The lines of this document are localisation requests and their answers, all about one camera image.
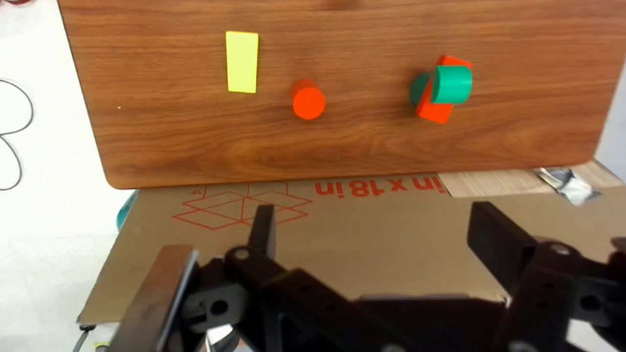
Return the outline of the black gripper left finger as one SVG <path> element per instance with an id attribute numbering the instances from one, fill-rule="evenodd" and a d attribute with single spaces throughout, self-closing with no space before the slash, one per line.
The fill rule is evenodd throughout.
<path id="1" fill-rule="evenodd" d="M 240 336 L 261 319 L 226 256 L 205 266 L 197 256 L 183 245 L 160 248 L 107 352 L 197 352 L 209 329 L 230 325 Z"/>

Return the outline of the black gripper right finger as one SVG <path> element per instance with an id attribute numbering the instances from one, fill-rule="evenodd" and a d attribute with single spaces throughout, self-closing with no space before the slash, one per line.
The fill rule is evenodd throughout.
<path id="1" fill-rule="evenodd" d="M 559 241 L 535 241 L 490 202 L 473 202 L 467 247 L 508 293 L 492 338 L 500 352 L 580 352 L 567 342 L 570 319 L 612 348 L 626 346 L 623 256 L 584 258 Z"/>

